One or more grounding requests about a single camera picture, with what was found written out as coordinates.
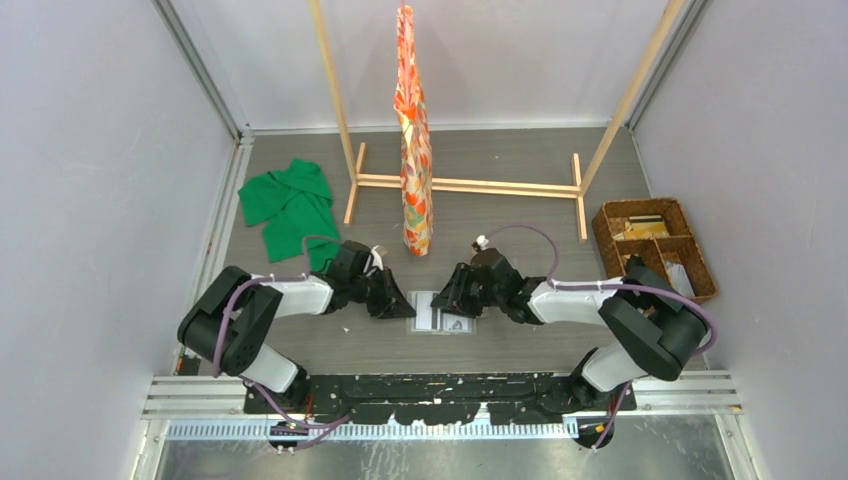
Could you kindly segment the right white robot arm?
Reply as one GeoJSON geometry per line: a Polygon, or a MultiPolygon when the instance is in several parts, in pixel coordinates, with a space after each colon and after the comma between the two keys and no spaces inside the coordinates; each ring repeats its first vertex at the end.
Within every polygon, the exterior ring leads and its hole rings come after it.
{"type": "Polygon", "coordinates": [[[712,340],[701,306],[641,264],[595,282],[523,276],[498,250],[478,252],[454,269],[432,300],[437,310],[477,318],[496,308],[519,324],[574,322],[606,327],[612,344],[590,350],[567,381],[574,403],[596,410],[615,388],[652,376],[675,381],[712,340]]]}

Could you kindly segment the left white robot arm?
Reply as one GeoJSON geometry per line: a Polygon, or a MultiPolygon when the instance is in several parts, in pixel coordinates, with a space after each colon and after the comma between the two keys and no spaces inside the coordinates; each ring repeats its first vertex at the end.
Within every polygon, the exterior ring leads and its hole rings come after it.
{"type": "Polygon", "coordinates": [[[298,412],[307,398],[306,372],[266,344],[274,321],[325,315],[350,303],[376,319],[406,319],[406,299],[377,248],[346,240],[318,270],[289,279],[224,268],[181,321],[177,339],[212,363],[216,373],[241,377],[268,390],[280,412],[298,412]]]}

